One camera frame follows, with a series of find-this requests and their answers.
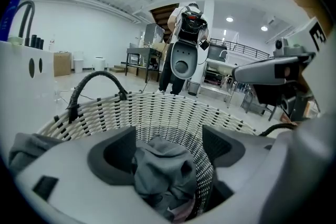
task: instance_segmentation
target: white wicker basket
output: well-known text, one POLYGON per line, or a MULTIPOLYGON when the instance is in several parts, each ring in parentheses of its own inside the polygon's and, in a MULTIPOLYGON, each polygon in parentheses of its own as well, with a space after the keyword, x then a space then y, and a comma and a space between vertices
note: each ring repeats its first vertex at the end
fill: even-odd
POLYGON ((151 137, 160 135, 185 146, 193 154, 197 166, 196 204, 192 213, 196 216, 202 213, 213 176, 213 168, 202 145, 203 125, 259 134, 242 120, 186 97, 148 92, 127 93, 112 74, 98 71, 79 83, 71 96, 68 111, 55 116, 38 133, 68 141, 109 129, 135 126, 138 140, 148 142, 151 137), (98 75, 113 80, 120 90, 119 94, 77 104, 85 84, 98 75))

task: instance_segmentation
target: white bin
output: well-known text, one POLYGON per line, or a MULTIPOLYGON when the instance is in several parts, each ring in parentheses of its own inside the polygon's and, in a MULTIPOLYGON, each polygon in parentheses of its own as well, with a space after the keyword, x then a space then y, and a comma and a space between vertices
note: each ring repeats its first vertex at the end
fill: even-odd
POLYGON ((95 71, 104 71, 105 70, 105 59, 101 57, 95 57, 94 59, 94 70, 95 71))
POLYGON ((73 65, 75 67, 75 73, 82 73, 83 72, 83 62, 84 60, 81 59, 74 59, 73 65))

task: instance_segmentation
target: trash can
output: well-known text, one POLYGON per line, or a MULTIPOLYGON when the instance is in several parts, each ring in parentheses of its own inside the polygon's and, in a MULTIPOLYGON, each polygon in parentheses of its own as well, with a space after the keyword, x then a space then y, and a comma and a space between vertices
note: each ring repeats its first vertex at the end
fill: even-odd
POLYGON ((82 51, 75 51, 73 53, 73 67, 75 69, 75 73, 82 73, 83 72, 83 52, 82 51))
POLYGON ((199 89, 200 85, 199 83, 195 83, 195 82, 190 82, 189 84, 189 91, 188 94, 192 95, 192 96, 196 96, 198 89, 199 89))
POLYGON ((94 59, 94 70, 95 71, 104 71, 105 70, 105 59, 102 57, 95 57, 94 59))
POLYGON ((73 65, 75 67, 75 73, 82 73, 83 72, 83 59, 74 59, 73 65))

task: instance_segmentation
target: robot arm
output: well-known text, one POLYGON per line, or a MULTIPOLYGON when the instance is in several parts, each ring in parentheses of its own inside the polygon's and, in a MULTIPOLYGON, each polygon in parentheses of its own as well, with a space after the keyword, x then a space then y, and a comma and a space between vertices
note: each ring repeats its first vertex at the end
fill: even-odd
POLYGON ((302 72, 319 52, 326 36, 316 18, 276 41, 274 57, 237 67, 233 78, 252 88, 260 103, 279 105, 292 121, 304 120, 312 97, 302 72))

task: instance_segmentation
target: white wall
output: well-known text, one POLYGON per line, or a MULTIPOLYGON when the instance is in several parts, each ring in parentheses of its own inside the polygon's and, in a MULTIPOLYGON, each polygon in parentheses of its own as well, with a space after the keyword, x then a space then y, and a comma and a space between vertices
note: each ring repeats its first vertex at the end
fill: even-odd
POLYGON ((235 36, 236 36, 237 33, 238 32, 236 32, 236 31, 232 31, 232 30, 227 29, 226 30, 226 35, 224 36, 224 29, 213 27, 212 28, 212 33, 211 33, 211 38, 216 38, 216 39, 222 40, 222 38, 225 37, 225 41, 235 42, 235 40, 236 40, 235 36))
MULTIPOLYGON (((138 44, 144 25, 75 4, 35 2, 35 16, 30 35, 44 39, 44 50, 55 39, 52 51, 83 51, 84 67, 96 56, 106 59, 106 67, 126 60, 129 43, 138 44)), ((24 10, 15 16, 10 35, 18 35, 24 10)))

